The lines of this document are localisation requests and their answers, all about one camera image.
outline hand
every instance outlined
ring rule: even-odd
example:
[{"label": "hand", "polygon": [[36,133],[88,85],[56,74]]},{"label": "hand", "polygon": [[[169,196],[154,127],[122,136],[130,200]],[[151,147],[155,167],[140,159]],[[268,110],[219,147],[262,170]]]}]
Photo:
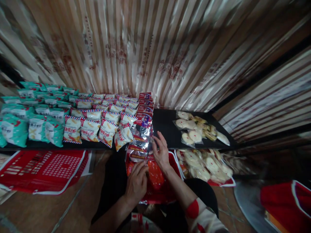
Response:
[{"label": "hand", "polygon": [[169,164],[169,161],[168,161],[168,148],[167,148],[166,140],[161,134],[161,132],[158,131],[157,133],[160,139],[158,139],[155,136],[152,136],[152,137],[156,140],[157,144],[159,145],[159,151],[157,150],[156,143],[153,141],[152,142],[153,156],[155,158],[156,163],[159,165],[161,170],[164,172],[167,169],[171,168],[171,165]]},{"label": "hand", "polygon": [[136,163],[128,177],[124,199],[131,209],[140,202],[147,192],[147,161]]}]

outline person's right hand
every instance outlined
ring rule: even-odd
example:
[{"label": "person's right hand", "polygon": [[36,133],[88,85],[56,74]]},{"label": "person's right hand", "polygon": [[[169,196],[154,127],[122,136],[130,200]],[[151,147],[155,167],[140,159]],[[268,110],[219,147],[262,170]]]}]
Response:
[{"label": "person's right hand", "polygon": [[171,167],[168,161],[168,148],[167,143],[163,135],[160,131],[157,132],[160,139],[156,136],[152,136],[154,140],[156,140],[159,145],[159,151],[157,150],[156,143],[152,142],[153,156],[155,158],[156,163],[159,165],[162,171],[165,171]]}]

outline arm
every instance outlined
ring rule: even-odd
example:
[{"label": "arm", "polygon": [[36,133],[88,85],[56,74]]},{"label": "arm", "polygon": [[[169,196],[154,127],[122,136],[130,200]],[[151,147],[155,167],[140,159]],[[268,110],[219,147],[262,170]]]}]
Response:
[{"label": "arm", "polygon": [[91,226],[90,232],[115,232],[117,230],[146,194],[147,170],[148,166],[145,161],[133,166],[132,173],[127,180],[125,194]]}]

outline person's left hand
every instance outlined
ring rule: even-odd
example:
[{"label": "person's left hand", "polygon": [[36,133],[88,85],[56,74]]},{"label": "person's left hand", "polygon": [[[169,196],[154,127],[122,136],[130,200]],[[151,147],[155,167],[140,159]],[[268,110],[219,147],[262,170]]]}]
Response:
[{"label": "person's left hand", "polygon": [[130,208],[140,202],[147,192],[147,161],[136,163],[128,177],[124,199]]}]

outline sleeve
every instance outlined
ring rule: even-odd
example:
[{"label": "sleeve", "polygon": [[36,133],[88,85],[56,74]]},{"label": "sleeve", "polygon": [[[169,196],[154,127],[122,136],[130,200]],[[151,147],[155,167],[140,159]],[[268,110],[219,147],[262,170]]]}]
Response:
[{"label": "sleeve", "polygon": [[200,198],[190,204],[186,210],[186,219],[189,232],[210,232],[223,233],[229,232],[228,229],[217,218],[214,211],[207,207]]}]

